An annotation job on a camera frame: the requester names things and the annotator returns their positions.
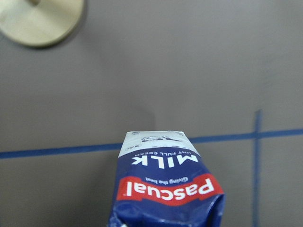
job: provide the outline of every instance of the beige disc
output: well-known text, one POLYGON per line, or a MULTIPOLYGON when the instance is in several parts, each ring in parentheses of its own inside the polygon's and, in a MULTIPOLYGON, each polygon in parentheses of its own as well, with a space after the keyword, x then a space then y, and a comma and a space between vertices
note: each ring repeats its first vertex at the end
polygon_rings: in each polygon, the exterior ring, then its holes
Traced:
POLYGON ((80 21, 84 0, 0 0, 0 31, 32 47, 66 38, 80 21))

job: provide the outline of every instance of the red label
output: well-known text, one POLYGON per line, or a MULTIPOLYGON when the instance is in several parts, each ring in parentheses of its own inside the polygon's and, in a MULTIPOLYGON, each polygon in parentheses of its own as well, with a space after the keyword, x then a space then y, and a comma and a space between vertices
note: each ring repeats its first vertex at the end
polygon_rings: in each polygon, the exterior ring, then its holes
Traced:
POLYGON ((205 200, 223 194, 223 190, 212 174, 203 174, 190 183, 177 186, 158 186, 128 176, 120 180, 117 200, 152 200, 168 206, 180 206, 193 200, 205 200))

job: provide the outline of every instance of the vertical blue line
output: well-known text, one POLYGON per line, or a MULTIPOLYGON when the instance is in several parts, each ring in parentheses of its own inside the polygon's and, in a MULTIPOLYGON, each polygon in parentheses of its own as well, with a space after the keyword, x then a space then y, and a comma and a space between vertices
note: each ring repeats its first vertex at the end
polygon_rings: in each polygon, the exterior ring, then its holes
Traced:
POLYGON ((262 111, 255 114, 254 151, 253 151, 253 197, 252 197, 252 226, 259 227, 259 186, 260 186, 260 129, 262 111))

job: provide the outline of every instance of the gray floor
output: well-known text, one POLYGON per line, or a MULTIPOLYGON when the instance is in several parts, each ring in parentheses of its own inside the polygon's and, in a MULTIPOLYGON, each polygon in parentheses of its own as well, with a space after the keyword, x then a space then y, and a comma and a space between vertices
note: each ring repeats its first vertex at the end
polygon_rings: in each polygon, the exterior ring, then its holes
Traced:
MULTIPOLYGON (((91 0, 49 49, 0 35, 0 151, 303 128, 303 4, 91 0)), ((302 136, 263 139, 260 226, 303 222, 302 136)), ((252 226, 251 140, 195 144, 227 193, 223 227, 252 226)), ((1 227, 99 227, 117 151, 0 160, 1 227)))

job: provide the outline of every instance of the packaging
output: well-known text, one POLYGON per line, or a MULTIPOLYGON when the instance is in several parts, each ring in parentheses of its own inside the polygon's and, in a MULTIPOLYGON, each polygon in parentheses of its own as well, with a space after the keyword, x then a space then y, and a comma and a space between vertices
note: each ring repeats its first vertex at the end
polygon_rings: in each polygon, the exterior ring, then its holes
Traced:
POLYGON ((219 227, 224 200, 183 132, 128 132, 107 226, 219 227))

